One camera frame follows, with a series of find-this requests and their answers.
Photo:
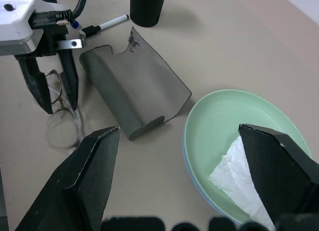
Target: black cup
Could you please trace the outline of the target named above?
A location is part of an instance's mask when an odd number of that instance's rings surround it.
[[[164,0],[130,0],[131,20],[142,27],[153,27],[160,18]]]

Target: light green plate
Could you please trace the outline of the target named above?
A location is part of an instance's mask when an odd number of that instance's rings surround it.
[[[204,198],[218,212],[239,224],[249,221],[249,216],[214,186],[208,176],[239,136],[238,126],[241,123],[286,133],[311,157],[295,125],[265,99],[239,90],[221,90],[202,98],[190,111],[185,125],[185,162],[193,182]]]

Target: crumpled tissue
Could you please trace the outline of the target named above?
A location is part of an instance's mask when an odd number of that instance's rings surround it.
[[[275,230],[275,226],[255,189],[240,136],[231,144],[227,154],[222,156],[221,162],[208,179],[224,191],[252,220],[271,231]]]

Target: plate rim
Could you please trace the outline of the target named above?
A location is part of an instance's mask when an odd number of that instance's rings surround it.
[[[188,170],[188,173],[195,185],[195,187],[198,189],[198,191],[200,192],[200,194],[204,197],[204,199],[221,215],[224,215],[226,217],[228,217],[230,220],[232,220],[233,222],[235,222],[236,224],[243,224],[240,220],[232,217],[231,215],[227,214],[222,208],[220,208],[209,196],[208,194],[205,192],[205,190],[203,189],[203,187],[200,185],[197,177],[195,176],[194,174],[194,171],[193,171],[193,168],[191,167],[190,165],[190,162],[189,162],[189,157],[188,157],[188,152],[187,152],[187,146],[186,146],[186,132],[187,132],[187,125],[188,125],[188,121],[189,121],[189,118],[190,116],[192,115],[194,109],[198,106],[198,104],[200,102],[202,102],[205,98],[209,97],[209,96],[212,96],[212,95],[215,95],[217,93],[223,93],[223,92],[238,92],[238,93],[243,93],[243,94],[248,94],[250,96],[254,96],[254,97],[257,97],[259,99],[261,99],[262,101],[268,103],[269,105],[271,105],[274,109],[276,109],[279,113],[281,113],[282,115],[284,115],[284,117],[294,126],[294,128],[298,131],[298,133],[300,134],[303,142],[305,143],[306,145],[306,148],[307,150],[309,151],[309,154],[307,154],[311,159],[313,158],[312,157],[312,154],[311,154],[311,151],[308,147],[308,144],[306,143],[306,140],[304,139],[303,135],[301,134],[301,132],[298,130],[298,128],[296,127],[296,125],[290,120],[290,118],[288,116],[286,116],[279,108],[277,108],[275,105],[273,105],[271,102],[269,102],[268,100],[264,99],[263,97],[259,96],[259,95],[256,95],[254,93],[250,93],[248,91],[244,91],[244,90],[239,90],[239,89],[222,89],[222,90],[217,90],[217,91],[214,91],[212,93],[209,93],[207,95],[205,95],[204,97],[202,97],[198,102],[196,102],[196,104],[192,107],[192,109],[190,110],[189,114],[188,114],[188,117],[187,117],[187,120],[186,120],[186,123],[185,123],[185,126],[184,126],[184,130],[183,130],[183,136],[182,136],[182,151],[183,151],[183,156],[184,156],[184,161],[185,161],[185,164],[186,164],[186,167],[187,167],[187,170]]]

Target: table surface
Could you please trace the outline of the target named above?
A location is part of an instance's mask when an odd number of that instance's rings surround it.
[[[59,1],[70,8],[77,3]],[[97,25],[126,13],[129,0],[87,0],[79,22]],[[122,52],[132,26],[192,90],[192,103],[220,89],[258,94],[296,124],[319,161],[319,73],[296,52],[298,47],[291,49],[289,41],[296,39],[286,36],[290,40],[283,40],[247,6],[247,0],[165,0],[155,27],[142,28],[128,21],[88,40],[87,48],[74,51],[86,134],[117,122],[96,89],[88,86],[79,55],[102,44]],[[68,37],[76,36],[71,30]],[[309,38],[305,41],[312,44]],[[56,56],[38,62],[42,72],[62,71]],[[0,165],[9,227],[14,230],[67,154],[48,147],[49,116],[33,102],[14,57],[0,57],[0,70]],[[105,218],[158,216],[167,230],[182,221],[207,230],[209,219],[218,213],[192,183],[181,149],[190,107],[136,141],[122,133]]]

